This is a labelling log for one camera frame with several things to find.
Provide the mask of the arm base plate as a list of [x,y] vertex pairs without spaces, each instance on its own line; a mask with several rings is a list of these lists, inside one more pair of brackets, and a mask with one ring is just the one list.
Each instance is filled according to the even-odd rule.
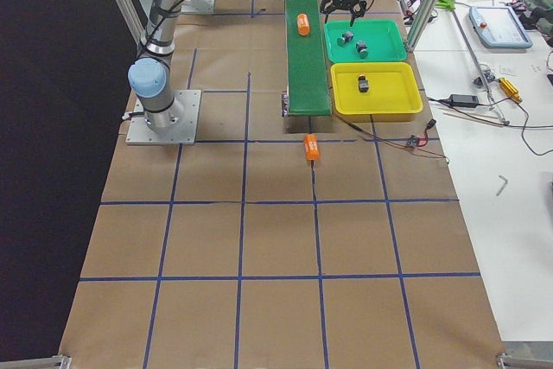
[[212,15],[215,0],[185,0],[181,4],[181,13],[185,15]]
[[172,106],[160,113],[147,112],[136,99],[125,142],[129,145],[195,143],[200,114],[201,90],[174,90]]

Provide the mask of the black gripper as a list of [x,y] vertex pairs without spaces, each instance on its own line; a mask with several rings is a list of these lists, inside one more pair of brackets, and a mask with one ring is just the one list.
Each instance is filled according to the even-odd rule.
[[336,10],[348,11],[351,15],[349,26],[352,27],[357,19],[365,15],[366,8],[366,0],[321,0],[319,11],[324,16],[324,23]]

